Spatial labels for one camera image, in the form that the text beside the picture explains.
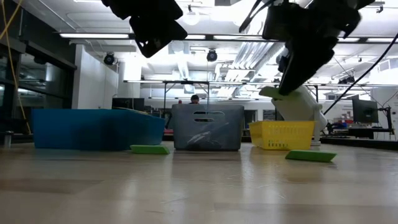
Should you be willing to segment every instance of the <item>yellow basket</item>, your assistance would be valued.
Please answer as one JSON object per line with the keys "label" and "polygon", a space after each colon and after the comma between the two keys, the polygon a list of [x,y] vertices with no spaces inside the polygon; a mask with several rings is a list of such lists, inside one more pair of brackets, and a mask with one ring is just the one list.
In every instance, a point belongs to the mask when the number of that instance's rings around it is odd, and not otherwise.
{"label": "yellow basket", "polygon": [[307,150],[314,121],[258,121],[249,124],[251,142],[263,149]]}

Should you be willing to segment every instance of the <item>security camera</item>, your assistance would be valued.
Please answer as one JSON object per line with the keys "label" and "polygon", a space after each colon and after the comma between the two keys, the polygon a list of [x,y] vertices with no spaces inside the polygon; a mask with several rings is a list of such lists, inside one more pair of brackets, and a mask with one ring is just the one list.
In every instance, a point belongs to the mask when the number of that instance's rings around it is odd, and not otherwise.
{"label": "security camera", "polygon": [[108,52],[106,53],[106,56],[104,58],[104,63],[105,65],[114,65],[118,62],[118,60],[114,57],[114,52]]}
{"label": "security camera", "polygon": [[207,61],[208,62],[215,62],[217,61],[217,53],[216,50],[210,49],[209,52],[207,53]]}

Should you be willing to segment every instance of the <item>computer monitor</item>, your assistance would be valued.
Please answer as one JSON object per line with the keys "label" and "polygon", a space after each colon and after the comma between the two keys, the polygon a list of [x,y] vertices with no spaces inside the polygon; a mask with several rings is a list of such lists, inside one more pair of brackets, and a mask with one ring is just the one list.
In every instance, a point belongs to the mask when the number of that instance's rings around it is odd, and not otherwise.
{"label": "computer monitor", "polygon": [[379,112],[377,103],[368,100],[353,100],[354,122],[359,123],[378,123]]}

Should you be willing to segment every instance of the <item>desk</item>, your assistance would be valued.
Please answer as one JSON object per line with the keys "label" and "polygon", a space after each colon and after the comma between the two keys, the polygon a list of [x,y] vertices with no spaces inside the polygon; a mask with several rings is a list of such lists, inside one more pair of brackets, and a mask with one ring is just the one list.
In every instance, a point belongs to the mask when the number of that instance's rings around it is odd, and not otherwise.
{"label": "desk", "polygon": [[392,129],[384,128],[348,128],[348,135],[356,138],[374,139],[374,133],[389,133]]}

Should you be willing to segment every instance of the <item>blue bin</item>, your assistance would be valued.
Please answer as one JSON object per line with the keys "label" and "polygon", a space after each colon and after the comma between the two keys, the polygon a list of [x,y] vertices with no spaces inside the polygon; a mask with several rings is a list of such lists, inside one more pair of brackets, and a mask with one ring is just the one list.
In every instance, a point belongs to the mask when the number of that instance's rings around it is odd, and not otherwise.
{"label": "blue bin", "polygon": [[120,151],[162,142],[165,121],[129,110],[33,110],[36,148]]}

